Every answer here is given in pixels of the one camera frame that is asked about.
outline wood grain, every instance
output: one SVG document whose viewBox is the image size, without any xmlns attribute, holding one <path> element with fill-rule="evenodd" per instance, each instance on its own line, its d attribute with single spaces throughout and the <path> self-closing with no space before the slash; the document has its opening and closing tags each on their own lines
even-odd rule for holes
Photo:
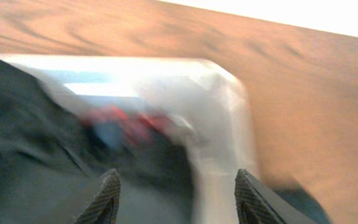
<svg viewBox="0 0 358 224">
<path fill-rule="evenodd" d="M 0 0 L 0 53 L 196 57 L 246 85 L 264 181 L 358 223 L 358 38 L 146 0 Z"/>
</svg>

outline plastic container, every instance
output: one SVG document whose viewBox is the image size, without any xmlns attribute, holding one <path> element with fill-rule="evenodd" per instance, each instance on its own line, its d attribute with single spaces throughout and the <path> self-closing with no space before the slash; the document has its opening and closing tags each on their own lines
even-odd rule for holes
<svg viewBox="0 0 358 224">
<path fill-rule="evenodd" d="M 230 73 L 200 59 L 53 55 L 0 55 L 0 59 L 42 80 L 51 97 L 74 114 L 115 104 L 184 118 L 195 130 L 184 140 L 197 176 L 195 223 L 238 223 L 235 176 L 240 168 L 258 173 L 246 91 Z"/>
</svg>

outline wooden surface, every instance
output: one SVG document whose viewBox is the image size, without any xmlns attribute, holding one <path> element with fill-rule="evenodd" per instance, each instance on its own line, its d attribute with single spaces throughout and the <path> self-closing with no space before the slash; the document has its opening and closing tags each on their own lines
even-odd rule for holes
<svg viewBox="0 0 358 224">
<path fill-rule="evenodd" d="M 270 186 L 358 223 L 358 39 L 174 4 L 0 0 L 0 53 L 196 57 L 246 85 Z"/>
</svg>

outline white container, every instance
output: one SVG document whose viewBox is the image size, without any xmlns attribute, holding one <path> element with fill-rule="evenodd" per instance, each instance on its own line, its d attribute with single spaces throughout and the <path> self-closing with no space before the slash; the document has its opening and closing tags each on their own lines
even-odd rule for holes
<svg viewBox="0 0 358 224">
<path fill-rule="evenodd" d="M 200 59 L 53 55 L 0 55 L 0 59 L 44 81 L 51 97 L 74 114 L 115 104 L 125 110 L 162 109 L 184 118 L 196 133 L 195 140 L 185 142 L 197 173 L 195 223 L 238 223 L 237 171 L 258 173 L 246 91 L 230 73 Z"/>
</svg>

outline black cloth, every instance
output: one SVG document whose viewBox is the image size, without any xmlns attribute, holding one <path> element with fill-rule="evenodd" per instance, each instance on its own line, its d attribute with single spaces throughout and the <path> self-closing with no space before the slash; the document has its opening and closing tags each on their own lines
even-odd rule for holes
<svg viewBox="0 0 358 224">
<path fill-rule="evenodd" d="M 0 223 L 53 216 L 54 208 L 116 166 L 118 224 L 190 222 L 193 182 L 183 147 L 162 141 L 129 157 L 111 155 L 90 142 L 36 78 L 0 61 Z"/>
</svg>

